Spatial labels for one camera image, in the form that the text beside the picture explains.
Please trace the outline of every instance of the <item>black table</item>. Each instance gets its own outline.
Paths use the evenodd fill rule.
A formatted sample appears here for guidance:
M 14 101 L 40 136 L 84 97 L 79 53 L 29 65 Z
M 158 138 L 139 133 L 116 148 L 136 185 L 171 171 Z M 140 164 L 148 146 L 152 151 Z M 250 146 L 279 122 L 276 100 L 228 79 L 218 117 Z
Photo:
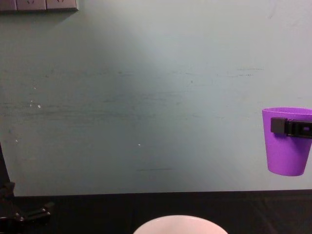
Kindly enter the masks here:
M 49 201 L 50 224 L 27 234 L 132 234 L 164 215 L 208 219 L 229 234 L 312 234 L 312 190 L 14 198 L 25 210 Z

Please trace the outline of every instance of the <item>electrical socket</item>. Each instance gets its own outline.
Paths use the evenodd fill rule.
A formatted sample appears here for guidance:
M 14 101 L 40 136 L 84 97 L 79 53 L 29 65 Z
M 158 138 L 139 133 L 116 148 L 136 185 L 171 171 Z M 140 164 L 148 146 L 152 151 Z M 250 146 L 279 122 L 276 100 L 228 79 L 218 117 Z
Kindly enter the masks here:
M 17 0 L 19 11 L 46 10 L 45 0 Z
M 0 0 L 0 12 L 16 10 L 16 0 Z
M 47 9 L 77 9 L 76 0 L 46 0 Z

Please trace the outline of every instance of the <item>purple cup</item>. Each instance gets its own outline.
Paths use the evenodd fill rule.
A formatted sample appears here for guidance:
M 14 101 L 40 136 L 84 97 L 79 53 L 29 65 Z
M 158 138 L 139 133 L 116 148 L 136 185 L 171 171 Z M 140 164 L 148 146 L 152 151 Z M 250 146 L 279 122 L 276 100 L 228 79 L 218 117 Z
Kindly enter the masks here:
M 312 139 L 271 133 L 271 118 L 312 121 L 312 110 L 295 107 L 267 108 L 262 110 L 262 117 L 269 171 L 283 176 L 302 175 Z

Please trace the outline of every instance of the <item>painted wall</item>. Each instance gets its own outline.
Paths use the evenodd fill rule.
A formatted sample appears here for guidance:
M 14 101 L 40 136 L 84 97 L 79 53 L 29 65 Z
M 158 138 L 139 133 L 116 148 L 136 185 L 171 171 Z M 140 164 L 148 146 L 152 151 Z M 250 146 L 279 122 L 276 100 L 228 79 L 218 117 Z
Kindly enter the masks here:
M 310 0 L 85 0 L 0 17 L 17 195 L 308 189 L 267 171 L 261 109 L 312 107 Z

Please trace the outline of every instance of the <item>white bowl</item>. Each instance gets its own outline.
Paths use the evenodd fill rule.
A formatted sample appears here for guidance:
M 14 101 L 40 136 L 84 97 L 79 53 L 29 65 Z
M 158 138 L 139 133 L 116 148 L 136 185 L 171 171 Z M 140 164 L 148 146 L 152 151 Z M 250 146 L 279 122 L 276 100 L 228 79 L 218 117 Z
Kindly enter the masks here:
M 227 234 L 218 225 L 202 218 L 172 215 L 143 224 L 134 234 Z

